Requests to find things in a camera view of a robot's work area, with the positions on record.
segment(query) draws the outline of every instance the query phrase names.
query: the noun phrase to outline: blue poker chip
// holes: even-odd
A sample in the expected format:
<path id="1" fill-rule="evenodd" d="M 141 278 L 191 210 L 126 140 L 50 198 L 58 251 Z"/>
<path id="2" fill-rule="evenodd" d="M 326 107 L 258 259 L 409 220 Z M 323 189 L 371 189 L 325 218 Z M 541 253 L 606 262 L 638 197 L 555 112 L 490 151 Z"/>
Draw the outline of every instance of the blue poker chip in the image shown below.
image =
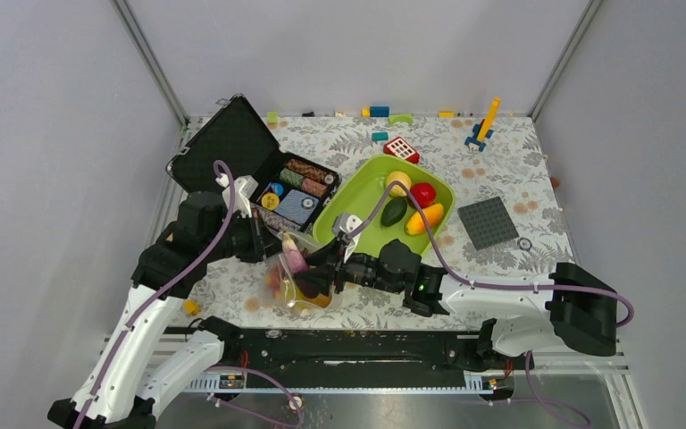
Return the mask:
<path id="1" fill-rule="evenodd" d="M 272 185 L 270 185 L 270 188 L 272 188 L 272 192 L 274 192 L 275 194 L 282 195 L 283 188 L 282 185 L 280 185 L 279 183 L 273 183 Z"/>
<path id="2" fill-rule="evenodd" d="M 532 241 L 526 239 L 525 237 L 520 238 L 519 240 L 516 241 L 516 245 L 519 246 L 520 249 L 530 251 L 532 249 Z"/>

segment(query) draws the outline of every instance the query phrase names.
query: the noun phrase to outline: white cable clip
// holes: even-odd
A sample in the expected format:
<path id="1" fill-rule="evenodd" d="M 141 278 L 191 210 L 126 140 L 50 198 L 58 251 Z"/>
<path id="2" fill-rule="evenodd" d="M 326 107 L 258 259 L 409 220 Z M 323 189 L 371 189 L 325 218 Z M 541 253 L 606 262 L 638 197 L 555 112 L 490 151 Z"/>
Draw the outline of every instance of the white cable clip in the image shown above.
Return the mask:
<path id="1" fill-rule="evenodd" d="M 80 402 L 78 402 L 78 403 L 79 403 L 79 404 L 82 404 L 82 403 L 85 403 L 85 402 L 87 402 L 87 401 L 89 401 L 89 400 L 96 400 L 96 399 L 98 399 L 98 395 L 97 395 L 97 394 L 96 394 L 96 395 L 91 395 L 91 394 L 90 394 L 90 391 L 88 391 L 88 393 L 86 393 L 86 394 L 80 396 Z"/>

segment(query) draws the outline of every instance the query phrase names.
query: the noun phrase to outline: black case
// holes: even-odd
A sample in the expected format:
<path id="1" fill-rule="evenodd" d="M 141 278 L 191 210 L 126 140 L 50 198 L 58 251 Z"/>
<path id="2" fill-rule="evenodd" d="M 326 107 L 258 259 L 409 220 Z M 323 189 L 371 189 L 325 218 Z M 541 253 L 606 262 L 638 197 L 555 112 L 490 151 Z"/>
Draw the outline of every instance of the black case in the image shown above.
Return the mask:
<path id="1" fill-rule="evenodd" d="M 280 143 L 267 128 L 261 116 L 243 94 L 230 101 L 167 164 L 167 173 L 187 192 L 208 191 L 221 194 L 214 176 L 213 164 L 221 159 L 233 178 L 253 176 L 258 182 L 251 203 L 261 206 L 259 198 L 267 185 L 280 175 L 285 164 L 297 159 L 332 174 L 334 180 L 312 214 L 301 225 L 304 231 L 313 223 L 338 190 L 340 175 L 302 156 L 281 152 Z"/>

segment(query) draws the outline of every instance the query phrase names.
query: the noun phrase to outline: yellow poker chip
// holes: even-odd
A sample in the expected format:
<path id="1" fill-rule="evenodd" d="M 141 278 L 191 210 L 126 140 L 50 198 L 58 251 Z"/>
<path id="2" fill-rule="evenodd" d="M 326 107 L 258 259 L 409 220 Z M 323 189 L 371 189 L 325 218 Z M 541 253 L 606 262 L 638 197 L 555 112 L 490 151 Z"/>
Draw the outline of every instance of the yellow poker chip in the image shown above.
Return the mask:
<path id="1" fill-rule="evenodd" d="M 262 197 L 262 207 L 266 208 L 267 210 L 274 210 L 279 205 L 280 197 L 278 197 L 275 194 L 272 194 L 271 192 L 267 192 Z"/>

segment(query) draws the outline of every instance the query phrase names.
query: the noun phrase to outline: green plastic tray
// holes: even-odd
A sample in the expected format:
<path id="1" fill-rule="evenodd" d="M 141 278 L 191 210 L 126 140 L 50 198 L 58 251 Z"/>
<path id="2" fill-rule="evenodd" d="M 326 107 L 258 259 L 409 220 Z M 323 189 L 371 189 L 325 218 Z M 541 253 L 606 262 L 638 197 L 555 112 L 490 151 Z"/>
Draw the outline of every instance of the green plastic tray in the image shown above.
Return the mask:
<path id="1" fill-rule="evenodd" d="M 385 178 L 394 170 L 405 172 L 412 183 L 426 181 L 435 188 L 437 194 L 435 202 L 441 203 L 446 213 L 433 230 L 437 235 L 454 210 L 454 201 L 456 200 L 454 191 L 441 179 L 408 161 L 391 155 L 378 155 L 362 165 L 359 171 L 338 190 L 335 197 L 322 210 L 319 218 L 314 222 L 314 239 L 322 244 L 330 242 L 333 239 L 332 224 L 335 222 L 335 218 L 343 212 L 357 215 L 362 220 L 366 219 L 385 191 Z M 356 252 L 378 257 L 383 246 L 393 239 L 399 239 L 414 253 L 424 256 L 431 246 L 427 232 L 412 236 L 404 231 L 406 222 L 415 211 L 413 207 L 409 206 L 401 221 L 393 226 L 384 227 L 380 224 L 382 215 L 382 210 L 380 210 L 372 223 L 362 232 Z"/>

